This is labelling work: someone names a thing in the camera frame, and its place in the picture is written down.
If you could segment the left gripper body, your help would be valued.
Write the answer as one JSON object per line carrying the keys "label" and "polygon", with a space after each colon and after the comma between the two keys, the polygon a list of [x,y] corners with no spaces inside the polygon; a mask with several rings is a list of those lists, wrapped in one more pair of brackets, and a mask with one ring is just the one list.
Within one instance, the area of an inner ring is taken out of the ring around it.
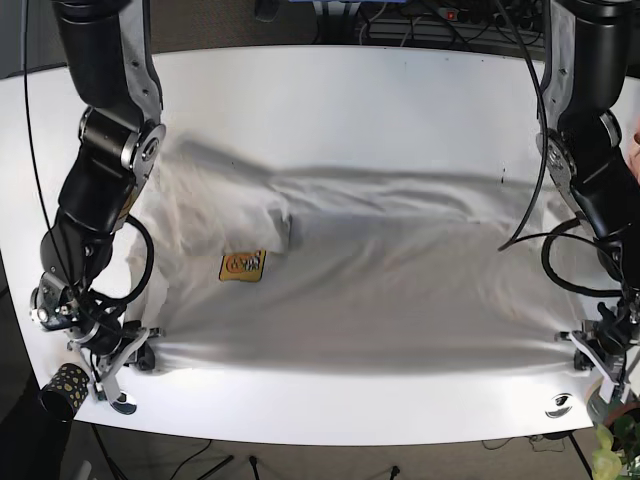
{"label": "left gripper body", "polygon": [[633,345],[630,338],[604,320],[585,320],[581,330],[559,332],[558,341],[573,345],[573,369],[576,372],[596,370],[600,375],[599,396],[602,399],[630,398],[627,360],[627,352]]}

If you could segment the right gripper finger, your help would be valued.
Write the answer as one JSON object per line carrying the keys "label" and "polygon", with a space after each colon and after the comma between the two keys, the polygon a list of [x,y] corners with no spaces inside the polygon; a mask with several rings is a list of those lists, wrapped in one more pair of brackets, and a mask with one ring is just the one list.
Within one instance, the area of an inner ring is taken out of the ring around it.
{"label": "right gripper finger", "polygon": [[141,372],[151,372],[155,369],[156,358],[149,345],[142,345],[133,354],[132,366]]}

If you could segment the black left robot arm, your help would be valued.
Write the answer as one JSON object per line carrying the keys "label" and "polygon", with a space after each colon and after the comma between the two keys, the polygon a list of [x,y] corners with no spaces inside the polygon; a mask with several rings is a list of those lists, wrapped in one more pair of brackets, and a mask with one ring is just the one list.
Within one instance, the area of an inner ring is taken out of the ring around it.
{"label": "black left robot arm", "polygon": [[[598,370],[604,402],[626,402],[626,355],[639,338],[639,182],[623,158],[622,130],[611,109],[626,77],[634,7],[630,1],[545,1],[542,9],[544,73],[532,78],[540,172],[550,175],[575,214],[542,234],[542,266],[566,291],[616,299],[614,309],[599,304],[600,320],[558,336],[575,346],[576,370]],[[553,242],[577,227],[588,232],[586,243],[617,288],[583,287],[554,271]]]}

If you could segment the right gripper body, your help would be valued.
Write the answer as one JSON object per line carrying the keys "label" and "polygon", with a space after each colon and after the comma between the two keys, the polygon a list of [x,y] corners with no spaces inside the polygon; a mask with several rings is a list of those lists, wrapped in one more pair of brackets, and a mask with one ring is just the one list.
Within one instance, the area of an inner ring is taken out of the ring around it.
{"label": "right gripper body", "polygon": [[160,328],[143,327],[140,322],[125,322],[118,336],[108,334],[98,324],[87,331],[71,327],[66,333],[68,348],[77,351],[89,369],[97,399],[108,403],[124,391],[119,386],[117,374],[123,367],[133,367],[134,352],[142,345],[152,348],[149,341],[161,337]]}

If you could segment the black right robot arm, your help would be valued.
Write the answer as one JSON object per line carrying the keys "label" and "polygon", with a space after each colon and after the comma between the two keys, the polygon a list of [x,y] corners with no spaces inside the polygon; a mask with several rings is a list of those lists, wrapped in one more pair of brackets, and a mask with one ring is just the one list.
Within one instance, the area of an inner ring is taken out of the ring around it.
{"label": "black right robot arm", "polygon": [[[154,368],[149,340],[158,329],[126,320],[154,266],[153,241],[132,215],[166,135],[163,94],[150,50],[146,1],[57,1],[53,5],[66,63],[85,111],[77,158],[45,221],[40,244],[43,273],[30,300],[32,318],[47,331],[68,335],[84,366],[62,367],[42,393],[46,407],[77,409],[87,389],[123,414],[136,405],[117,383],[125,366]],[[136,228],[146,246],[143,272],[122,297],[95,290],[116,233]]]}

